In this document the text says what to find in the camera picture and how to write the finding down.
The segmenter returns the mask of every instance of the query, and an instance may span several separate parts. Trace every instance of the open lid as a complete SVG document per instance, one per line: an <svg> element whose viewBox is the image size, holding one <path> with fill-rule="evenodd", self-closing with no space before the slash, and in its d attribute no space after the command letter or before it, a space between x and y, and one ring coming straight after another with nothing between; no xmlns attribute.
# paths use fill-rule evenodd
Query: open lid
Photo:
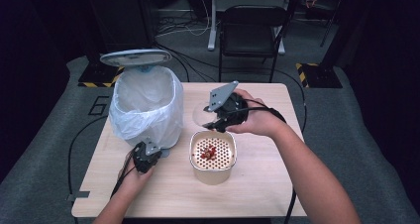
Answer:
<svg viewBox="0 0 420 224"><path fill-rule="evenodd" d="M163 50L145 49L110 53L100 58L101 62L112 66L142 66L167 62L172 55Z"/></svg>

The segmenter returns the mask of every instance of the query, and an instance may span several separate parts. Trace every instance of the gray carpet floor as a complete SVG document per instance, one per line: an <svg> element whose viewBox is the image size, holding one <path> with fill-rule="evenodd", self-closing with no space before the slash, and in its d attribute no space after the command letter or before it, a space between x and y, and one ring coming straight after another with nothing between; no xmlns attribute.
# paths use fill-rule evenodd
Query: gray carpet floor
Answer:
<svg viewBox="0 0 420 224"><path fill-rule="evenodd" d="M365 127L358 101L343 70L335 67L343 88L303 88L302 97L295 64L320 62L334 30L324 48L320 48L325 28L293 21L284 39L286 53L278 58L278 72L273 82L286 84L302 128L306 120L303 132L306 144L343 184L364 223L420 223L397 173ZM208 31L201 36L186 31L157 37L161 45L210 64L189 59L191 67L186 66L187 76L176 59L166 63L182 82L187 82L188 77L193 82L217 79L218 46L215 52L208 52L208 36ZM0 185L0 223L74 223L70 202L66 201L70 193L69 148L72 145L71 188L77 191L104 126L105 119L101 116L108 113L113 88L77 86L77 79L87 66L84 56L70 61L67 66L70 70L67 89L37 137ZM207 76L200 76L192 68ZM226 81L233 78L240 82L267 81L266 76L224 76ZM99 109L96 111L99 114L89 115L99 96L98 101L105 104L104 111ZM89 223L92 220L78 221ZM282 223L283 218L272 217L271 221ZM309 223L309 220L294 217L290 223Z"/></svg>

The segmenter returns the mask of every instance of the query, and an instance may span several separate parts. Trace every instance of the white plastic bag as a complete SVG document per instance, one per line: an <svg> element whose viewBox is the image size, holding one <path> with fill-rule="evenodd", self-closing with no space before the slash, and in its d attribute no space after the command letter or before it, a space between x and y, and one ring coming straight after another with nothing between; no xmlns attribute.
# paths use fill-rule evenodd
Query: white plastic bag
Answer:
<svg viewBox="0 0 420 224"><path fill-rule="evenodd" d="M126 67L115 84L109 117L114 134L131 146L152 141L170 148L183 127L182 84L166 67Z"/></svg>

